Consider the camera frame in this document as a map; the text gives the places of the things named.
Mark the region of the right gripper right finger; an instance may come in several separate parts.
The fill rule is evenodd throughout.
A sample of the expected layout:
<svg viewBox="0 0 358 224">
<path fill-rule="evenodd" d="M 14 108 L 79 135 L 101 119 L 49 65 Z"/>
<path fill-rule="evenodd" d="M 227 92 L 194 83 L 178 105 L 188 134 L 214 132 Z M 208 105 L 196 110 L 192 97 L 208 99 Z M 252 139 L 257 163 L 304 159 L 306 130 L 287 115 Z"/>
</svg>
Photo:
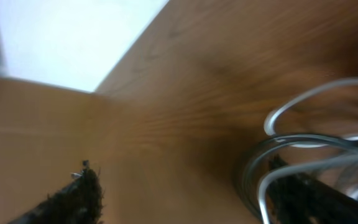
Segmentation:
<svg viewBox="0 0 358 224">
<path fill-rule="evenodd" d="M 267 194 L 279 223 L 358 223 L 358 201 L 304 172 L 273 180 Z"/>
</svg>

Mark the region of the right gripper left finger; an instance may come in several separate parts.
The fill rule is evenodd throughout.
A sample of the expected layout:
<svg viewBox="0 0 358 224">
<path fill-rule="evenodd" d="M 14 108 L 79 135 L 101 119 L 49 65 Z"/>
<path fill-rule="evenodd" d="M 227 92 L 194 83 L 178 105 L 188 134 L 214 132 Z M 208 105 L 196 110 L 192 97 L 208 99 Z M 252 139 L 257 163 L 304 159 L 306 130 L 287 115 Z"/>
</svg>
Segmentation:
<svg viewBox="0 0 358 224">
<path fill-rule="evenodd" d="M 102 216 L 103 190 L 99 174 L 82 162 L 80 172 L 72 173 L 73 182 L 36 207 L 11 220 L 9 224 L 99 224 Z"/>
</svg>

